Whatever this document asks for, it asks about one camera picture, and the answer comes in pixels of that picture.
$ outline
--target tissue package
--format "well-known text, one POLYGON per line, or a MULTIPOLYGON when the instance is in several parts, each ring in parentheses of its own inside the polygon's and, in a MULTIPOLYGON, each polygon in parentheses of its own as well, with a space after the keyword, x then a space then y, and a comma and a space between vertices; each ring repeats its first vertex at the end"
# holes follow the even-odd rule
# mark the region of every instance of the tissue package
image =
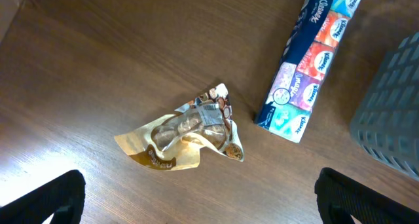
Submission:
POLYGON ((361 0, 333 0, 331 10, 352 18, 361 0))
POLYGON ((305 0, 255 124, 300 142, 345 29, 361 0, 305 0))
POLYGON ((313 42, 302 57, 297 70, 322 81, 332 63, 334 53, 334 48, 313 42))
POLYGON ((315 40, 336 48, 339 41, 342 39, 346 26, 348 25, 349 18, 345 15, 330 11, 317 33, 315 40))

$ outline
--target crumpled wrapper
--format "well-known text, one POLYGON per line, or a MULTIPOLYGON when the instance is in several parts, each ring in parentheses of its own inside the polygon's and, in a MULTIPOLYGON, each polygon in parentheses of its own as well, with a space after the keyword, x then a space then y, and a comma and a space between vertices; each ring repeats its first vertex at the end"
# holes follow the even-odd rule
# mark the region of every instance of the crumpled wrapper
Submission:
POLYGON ((228 90, 219 84, 174 113, 115 136, 115 140, 136 162, 156 170, 196 168, 203 147, 243 161, 243 147, 231 115, 228 90))

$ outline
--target table surface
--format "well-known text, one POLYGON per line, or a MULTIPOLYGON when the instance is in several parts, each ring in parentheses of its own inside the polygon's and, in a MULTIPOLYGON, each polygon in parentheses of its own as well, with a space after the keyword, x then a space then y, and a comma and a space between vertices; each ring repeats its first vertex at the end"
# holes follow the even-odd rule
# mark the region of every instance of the table surface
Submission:
POLYGON ((323 167, 419 210, 419 183, 359 148, 349 121, 417 0, 362 0, 300 144, 253 124, 304 0, 25 0, 0 46, 0 206, 71 169, 82 223, 321 223, 323 167), (113 136, 225 83, 246 159, 147 169, 113 136))

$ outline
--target candy wrapper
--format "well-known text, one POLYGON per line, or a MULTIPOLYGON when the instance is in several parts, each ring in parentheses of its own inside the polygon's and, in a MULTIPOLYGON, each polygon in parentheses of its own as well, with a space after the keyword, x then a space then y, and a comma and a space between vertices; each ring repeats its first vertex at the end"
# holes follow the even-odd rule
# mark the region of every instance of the candy wrapper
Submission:
POLYGON ((243 147, 231 115, 227 88, 220 84, 175 113, 115 136, 115 140, 136 162, 156 170, 196 168, 203 147, 243 161, 243 147))
POLYGON ((321 84, 361 0, 305 0, 255 123, 300 142, 321 84))

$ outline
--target gray plastic basket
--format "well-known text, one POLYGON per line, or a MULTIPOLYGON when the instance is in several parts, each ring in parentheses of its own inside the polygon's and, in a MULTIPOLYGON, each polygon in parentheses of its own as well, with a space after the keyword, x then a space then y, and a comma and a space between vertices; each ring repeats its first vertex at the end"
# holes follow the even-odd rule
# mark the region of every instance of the gray plastic basket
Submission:
POLYGON ((387 53, 350 133, 374 159, 419 180, 419 32, 387 53))

